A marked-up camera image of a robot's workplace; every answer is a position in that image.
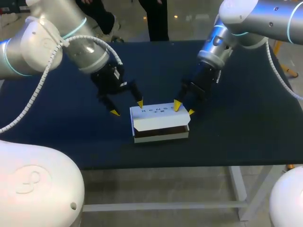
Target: table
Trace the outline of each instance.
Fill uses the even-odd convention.
[[[202,45],[202,41],[112,44],[125,65],[125,78],[136,79],[145,105],[173,101]],[[286,80],[274,56],[273,60]],[[4,82],[0,125],[23,110],[38,80]],[[98,103],[96,93],[89,77],[65,57],[49,74],[26,117],[0,138],[60,150],[80,169],[231,166],[238,201],[88,205],[84,211],[239,207],[240,219],[248,220],[284,165],[303,162],[302,109],[272,72],[264,46],[235,50],[211,97],[192,117],[189,139],[134,144],[129,107],[136,103],[131,95],[113,98],[121,111],[116,117]],[[248,196],[238,167],[243,165],[268,165]]]

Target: cable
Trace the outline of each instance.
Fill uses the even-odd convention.
[[[0,42],[2,41],[2,15],[0,14]]]
[[[269,64],[272,68],[272,70],[274,71],[276,77],[278,77],[278,80],[281,82],[282,86],[288,91],[289,94],[291,94],[293,97],[295,97],[296,99],[299,100],[303,100],[303,97],[297,95],[295,92],[293,92],[288,86],[287,84],[283,81],[283,79],[281,78],[279,72],[276,70],[275,65],[273,63],[273,60],[271,58],[271,54],[270,54],[270,50],[269,50],[269,44],[268,41],[266,42],[266,51],[267,51],[267,56],[268,56],[268,60],[269,60]]]
[[[96,37],[93,37],[93,36],[88,36],[88,35],[76,35],[76,36],[73,36],[73,37],[70,37],[70,38],[67,38],[65,41],[66,42],[71,42],[73,40],[76,40],[76,39],[88,39],[88,40],[92,40],[94,42],[96,42],[96,44],[100,45],[100,46],[104,46],[106,47],[107,49],[109,49],[110,52],[112,52],[113,56],[115,57],[117,63],[119,65],[122,65],[122,62],[121,62],[121,59],[119,58],[118,54],[116,53],[116,51],[110,46],[108,45],[106,42],[104,42],[103,40],[101,39],[98,39]],[[33,105],[35,99],[37,98],[44,82],[45,82],[45,79],[49,73],[49,69],[53,63],[53,60],[56,56],[56,54],[58,53],[58,51],[64,46],[64,43],[61,42],[57,45],[57,47],[55,48],[55,50],[53,51],[49,61],[48,61],[48,64],[44,70],[44,73],[39,81],[39,84],[37,86],[37,88],[35,89],[32,97],[30,98],[29,102],[27,103],[26,107],[24,108],[24,110],[19,114],[19,116],[13,120],[10,124],[8,124],[7,126],[3,127],[0,129],[0,134],[1,133],[4,133],[5,131],[11,129],[12,127],[14,127],[16,124],[18,124],[20,122],[20,120],[25,116],[25,114],[27,114],[29,108]]]

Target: floor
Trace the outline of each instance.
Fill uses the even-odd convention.
[[[205,39],[212,29],[214,18],[222,0],[169,0],[169,36],[171,40]],[[122,28],[118,35],[127,42],[149,41],[145,12],[138,0],[103,0],[108,11],[119,19]],[[21,19],[5,26],[0,40],[12,37],[23,25]],[[89,19],[92,26],[96,24]],[[299,72],[289,81],[296,93],[303,96],[303,48],[283,44],[278,58],[281,63]],[[247,190],[250,189],[261,166],[242,167]],[[86,184],[86,204],[210,201],[232,200],[232,186],[226,167],[128,169],[83,171]],[[121,211],[84,213],[83,227],[269,227],[268,198],[250,222],[241,223],[237,211],[222,210],[167,210]]]

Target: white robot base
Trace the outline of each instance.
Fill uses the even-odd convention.
[[[0,148],[0,226],[80,226],[84,181],[69,157],[1,140]]]
[[[303,166],[288,171],[276,182],[269,213],[273,227],[303,226]]]

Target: black pants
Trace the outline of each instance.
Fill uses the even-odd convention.
[[[169,41],[167,22],[167,0],[139,0],[146,11],[148,32],[151,41]]]
[[[109,34],[113,28],[115,17],[107,12],[101,0],[93,0],[91,4],[85,4],[81,0],[76,0],[77,5],[87,16],[93,18],[104,34]]]

